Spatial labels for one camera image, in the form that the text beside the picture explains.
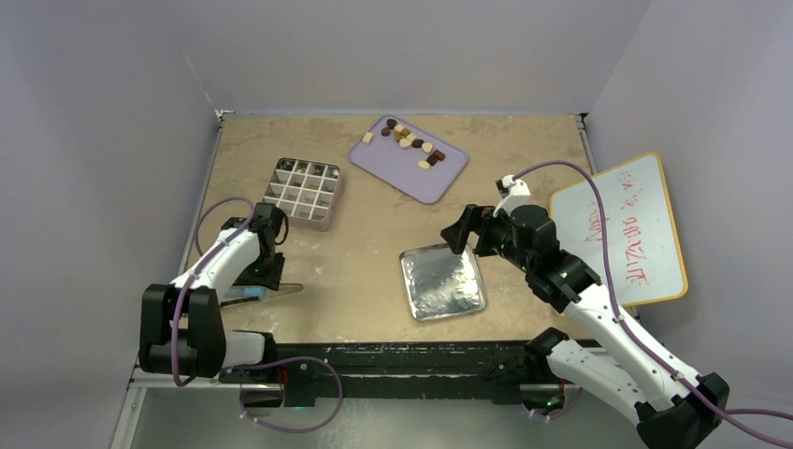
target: foil-covered tray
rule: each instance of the foil-covered tray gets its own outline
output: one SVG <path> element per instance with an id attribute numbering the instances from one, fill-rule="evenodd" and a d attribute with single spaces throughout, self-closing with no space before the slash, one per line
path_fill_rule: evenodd
<path id="1" fill-rule="evenodd" d="M 408 250 L 399 256 L 413 318 L 437 320 L 484 309 L 482 277 L 470 246 L 460 255 L 449 245 Z"/>

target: gray divided tray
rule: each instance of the gray divided tray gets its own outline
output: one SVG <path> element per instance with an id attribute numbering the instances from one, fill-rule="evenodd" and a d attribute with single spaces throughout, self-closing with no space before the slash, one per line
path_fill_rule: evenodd
<path id="1" fill-rule="evenodd" d="M 289 225 L 326 231 L 341 195 L 339 166 L 282 158 L 275 166 L 264 201 L 289 216 Z"/>
<path id="2" fill-rule="evenodd" d="M 446 159 L 438 161 L 429 170 L 419 168 L 419 161 L 424 161 L 428 154 L 421 148 L 403 150 L 393 135 L 381 136 L 380 131 L 388 119 L 396 120 L 417 138 L 432 143 L 433 147 L 446 154 Z M 374 135 L 371 143 L 359 140 L 348 154 L 353 164 L 425 204 L 438 201 L 469 160 L 459 148 L 393 115 L 383 115 L 368 131 Z"/>

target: wooden tabletop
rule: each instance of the wooden tabletop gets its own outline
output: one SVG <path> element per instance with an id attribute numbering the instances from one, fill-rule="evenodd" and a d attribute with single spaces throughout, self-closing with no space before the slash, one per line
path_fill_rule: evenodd
<path id="1" fill-rule="evenodd" d="M 226 116 L 204 208 L 228 196 L 262 198 L 276 162 L 293 157 L 338 165 L 344 185 L 326 232 L 293 227 L 280 248 L 282 282 L 304 290 L 223 309 L 226 330 L 273 332 L 279 342 L 527 340 L 554 326 L 573 338 L 589 335 L 536 299 L 522 274 L 498 257 L 479 259 L 487 295 L 483 311 L 419 323 L 411 315 L 399 255 L 442 243 L 440 230 L 468 203 L 496 204 L 495 180 L 551 159 L 588 167 L 576 123 L 568 116 L 406 116 L 469 154 L 469 163 L 440 201 L 425 205 L 347 159 L 378 117 Z M 579 181 L 565 167 L 526 177 L 531 202 Z M 242 203 L 221 206 L 203 224 L 204 246 Z M 190 263 L 196 260 L 191 252 Z"/>

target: white wall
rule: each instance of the white wall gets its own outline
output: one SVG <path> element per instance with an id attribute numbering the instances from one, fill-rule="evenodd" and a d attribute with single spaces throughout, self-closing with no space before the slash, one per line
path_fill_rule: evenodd
<path id="1" fill-rule="evenodd" d="M 793 3 L 655 0 L 587 120 L 598 167 L 659 152 L 666 168 L 691 286 L 642 319 L 721 373 L 732 407 L 789 413 L 792 81 Z M 767 447 L 738 433 L 704 447 Z"/>
<path id="2" fill-rule="evenodd" d="M 217 109 L 588 111 L 650 0 L 168 0 Z"/>
<path id="3" fill-rule="evenodd" d="M 105 448 L 213 113 L 140 2 L 0 7 L 0 447 Z"/>

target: aluminum foil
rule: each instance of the aluminum foil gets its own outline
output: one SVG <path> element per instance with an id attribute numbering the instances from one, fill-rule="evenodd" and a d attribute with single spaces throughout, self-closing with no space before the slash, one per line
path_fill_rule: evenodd
<path id="1" fill-rule="evenodd" d="M 413 318 L 436 320 L 484 309 L 482 278 L 470 246 L 460 255 L 449 245 L 409 250 L 399 257 Z"/>

